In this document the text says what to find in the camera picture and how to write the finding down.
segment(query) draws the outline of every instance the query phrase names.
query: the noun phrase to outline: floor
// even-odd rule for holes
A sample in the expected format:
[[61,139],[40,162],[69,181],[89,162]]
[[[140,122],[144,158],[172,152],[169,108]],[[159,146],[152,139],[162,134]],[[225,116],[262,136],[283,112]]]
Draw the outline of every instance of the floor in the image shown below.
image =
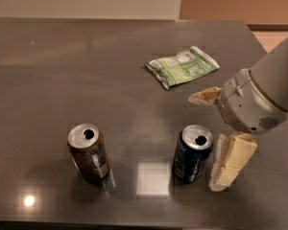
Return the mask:
[[258,41],[269,53],[278,43],[288,37],[288,32],[253,32]]

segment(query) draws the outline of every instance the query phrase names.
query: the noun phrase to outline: brown can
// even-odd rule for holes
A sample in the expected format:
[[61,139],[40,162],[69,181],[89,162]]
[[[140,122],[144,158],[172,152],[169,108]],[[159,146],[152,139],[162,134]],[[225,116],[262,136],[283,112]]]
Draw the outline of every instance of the brown can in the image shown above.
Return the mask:
[[80,175],[87,182],[98,181],[108,174],[104,137],[95,125],[75,126],[68,134],[68,149]]

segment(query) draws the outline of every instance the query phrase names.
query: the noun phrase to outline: table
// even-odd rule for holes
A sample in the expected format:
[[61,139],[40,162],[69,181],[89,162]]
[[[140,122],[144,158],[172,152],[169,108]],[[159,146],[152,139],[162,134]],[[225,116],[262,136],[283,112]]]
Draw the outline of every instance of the table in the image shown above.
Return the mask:
[[[221,69],[165,90],[144,67],[192,45]],[[259,137],[226,192],[207,185],[214,154],[198,182],[171,174],[184,127],[215,141],[231,133],[188,96],[265,54],[242,22],[0,19],[0,221],[288,229],[288,122]],[[99,185],[81,180],[67,150],[81,123],[105,136],[111,172]]]

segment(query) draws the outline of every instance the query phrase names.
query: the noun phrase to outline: dark blue can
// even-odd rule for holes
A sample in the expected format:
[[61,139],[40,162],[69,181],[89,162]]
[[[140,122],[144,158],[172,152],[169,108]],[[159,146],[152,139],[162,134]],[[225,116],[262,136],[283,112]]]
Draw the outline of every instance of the dark blue can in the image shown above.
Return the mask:
[[179,135],[173,173],[185,183],[198,180],[213,150],[213,136],[204,126],[187,126]]

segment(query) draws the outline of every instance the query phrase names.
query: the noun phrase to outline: label on can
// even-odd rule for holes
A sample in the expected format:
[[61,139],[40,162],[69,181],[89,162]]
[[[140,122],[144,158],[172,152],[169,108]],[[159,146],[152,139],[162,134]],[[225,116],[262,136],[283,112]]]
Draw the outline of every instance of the label on can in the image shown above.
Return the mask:
[[90,159],[96,166],[101,177],[104,177],[108,173],[108,166],[105,154],[103,150],[98,147],[90,153]]

